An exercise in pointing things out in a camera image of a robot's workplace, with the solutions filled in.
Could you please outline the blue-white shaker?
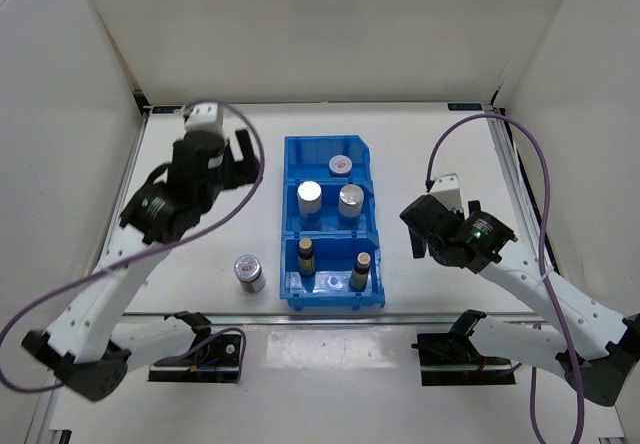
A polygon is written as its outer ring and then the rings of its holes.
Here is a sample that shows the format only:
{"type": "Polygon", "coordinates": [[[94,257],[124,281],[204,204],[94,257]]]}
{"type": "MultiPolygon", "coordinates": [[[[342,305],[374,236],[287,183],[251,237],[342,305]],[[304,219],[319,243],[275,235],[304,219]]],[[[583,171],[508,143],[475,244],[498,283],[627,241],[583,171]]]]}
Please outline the blue-white shaker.
{"type": "Polygon", "coordinates": [[[341,227],[354,228],[358,225],[364,204],[364,191],[355,184],[347,184],[338,196],[338,222],[341,227]]]}
{"type": "Polygon", "coordinates": [[[315,181],[304,181],[297,188],[301,227],[318,230],[321,226],[322,188],[315,181]]]}

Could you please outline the yellow-label brown bottle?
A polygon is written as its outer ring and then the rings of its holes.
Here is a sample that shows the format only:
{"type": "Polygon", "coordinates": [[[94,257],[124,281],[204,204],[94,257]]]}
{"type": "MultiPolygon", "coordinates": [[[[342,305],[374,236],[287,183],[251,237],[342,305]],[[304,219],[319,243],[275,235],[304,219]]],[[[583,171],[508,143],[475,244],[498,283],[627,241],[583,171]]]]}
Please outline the yellow-label brown bottle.
{"type": "Polygon", "coordinates": [[[354,261],[349,286],[354,292],[366,289],[371,268],[371,256],[367,252],[360,252],[354,261]]]}
{"type": "Polygon", "coordinates": [[[315,273],[315,254],[310,238],[305,237],[298,242],[298,268],[302,276],[312,276],[315,273]]]}

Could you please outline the dark spice jar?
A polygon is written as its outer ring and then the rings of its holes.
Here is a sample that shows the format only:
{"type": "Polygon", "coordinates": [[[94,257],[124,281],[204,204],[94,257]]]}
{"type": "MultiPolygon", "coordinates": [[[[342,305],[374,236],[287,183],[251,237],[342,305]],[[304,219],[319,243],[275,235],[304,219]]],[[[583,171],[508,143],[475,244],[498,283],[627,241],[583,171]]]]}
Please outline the dark spice jar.
{"type": "Polygon", "coordinates": [[[346,155],[335,155],[328,163],[329,173],[334,177],[348,177],[353,169],[352,160],[346,155]]]}
{"type": "Polygon", "coordinates": [[[234,274],[242,289],[248,293],[258,293],[266,284],[260,261],[251,254],[242,255],[236,260],[234,274]]]}

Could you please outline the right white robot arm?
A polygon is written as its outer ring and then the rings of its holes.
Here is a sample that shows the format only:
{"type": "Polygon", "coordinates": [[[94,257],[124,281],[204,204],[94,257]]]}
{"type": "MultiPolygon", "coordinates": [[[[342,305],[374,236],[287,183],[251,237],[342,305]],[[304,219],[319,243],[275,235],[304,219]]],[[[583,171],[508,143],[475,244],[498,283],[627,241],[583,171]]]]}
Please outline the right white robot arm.
{"type": "Polygon", "coordinates": [[[541,271],[514,231],[489,213],[449,210],[430,194],[405,208],[415,257],[467,269],[533,310],[547,331],[504,323],[469,309],[452,325],[449,351],[460,363],[502,357],[564,379],[594,404],[613,406],[639,361],[639,318],[591,299],[553,270],[541,271]]]}

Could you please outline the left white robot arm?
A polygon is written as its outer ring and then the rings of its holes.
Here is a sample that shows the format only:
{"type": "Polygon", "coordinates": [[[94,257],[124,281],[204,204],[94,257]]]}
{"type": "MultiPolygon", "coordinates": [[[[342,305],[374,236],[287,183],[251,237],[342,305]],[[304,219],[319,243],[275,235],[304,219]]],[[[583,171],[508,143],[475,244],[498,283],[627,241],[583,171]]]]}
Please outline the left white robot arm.
{"type": "Polygon", "coordinates": [[[105,399],[127,373],[147,364],[206,359],[217,339],[201,313],[181,311],[159,324],[122,330],[119,321],[149,275],[191,234],[223,191],[249,186],[264,174],[264,146],[254,130],[238,129],[235,160],[219,131],[189,130],[173,144],[172,159],[156,167],[120,214],[133,234],[127,256],[76,281],[80,293],[45,329],[27,332],[21,345],[48,368],[60,387],[91,402],[105,399]]]}

